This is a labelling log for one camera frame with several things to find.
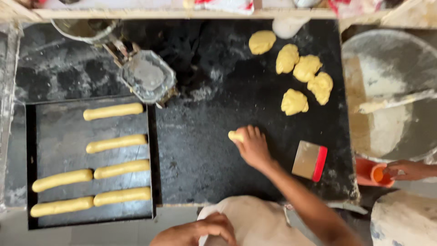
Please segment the dough piece in hand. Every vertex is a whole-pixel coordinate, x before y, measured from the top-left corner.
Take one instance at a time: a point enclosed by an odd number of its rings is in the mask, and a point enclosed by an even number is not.
[[[285,112],[285,115],[289,116],[299,112],[307,112],[308,108],[309,106],[306,96],[300,91],[288,89],[284,94],[281,103],[281,110]]]
[[[135,134],[124,137],[117,137],[107,140],[91,142],[87,145],[87,153],[97,153],[100,151],[127,147],[132,145],[147,144],[146,136],[144,134]]]
[[[241,134],[238,134],[236,131],[230,131],[228,133],[228,137],[230,140],[234,141],[234,139],[243,142],[244,141],[244,137]]]
[[[33,182],[32,190],[34,192],[42,192],[56,186],[85,182],[92,179],[93,171],[90,169],[65,172],[36,180]]]
[[[94,171],[94,178],[104,179],[128,172],[140,172],[146,170],[150,170],[149,160],[137,160],[108,167],[99,167]]]
[[[139,102],[116,105],[98,109],[87,109],[83,112],[86,121],[102,119],[113,116],[125,116],[130,114],[140,114],[144,112],[143,106]]]
[[[93,197],[81,197],[65,201],[48,202],[37,204],[30,210],[32,217],[41,217],[51,214],[62,214],[92,208]]]
[[[321,67],[322,63],[317,56],[301,56],[293,71],[293,75],[301,82],[308,82],[314,79],[314,75]]]
[[[254,55],[264,54],[273,47],[275,41],[276,35],[272,31],[257,31],[249,39],[249,49]]]
[[[96,195],[94,197],[94,206],[99,207],[106,204],[135,200],[150,200],[150,196],[150,187],[110,191]]]
[[[299,61],[298,47],[294,44],[285,45],[278,53],[276,59],[276,73],[288,74]]]
[[[333,85],[331,76],[320,72],[314,79],[308,81],[307,88],[314,93],[320,105],[325,105],[329,100]]]

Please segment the orange cup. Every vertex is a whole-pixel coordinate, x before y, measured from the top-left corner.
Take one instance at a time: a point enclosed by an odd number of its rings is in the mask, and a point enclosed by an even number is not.
[[[390,188],[395,183],[390,174],[384,174],[387,163],[372,162],[363,158],[355,158],[357,182],[365,186],[381,186]]]

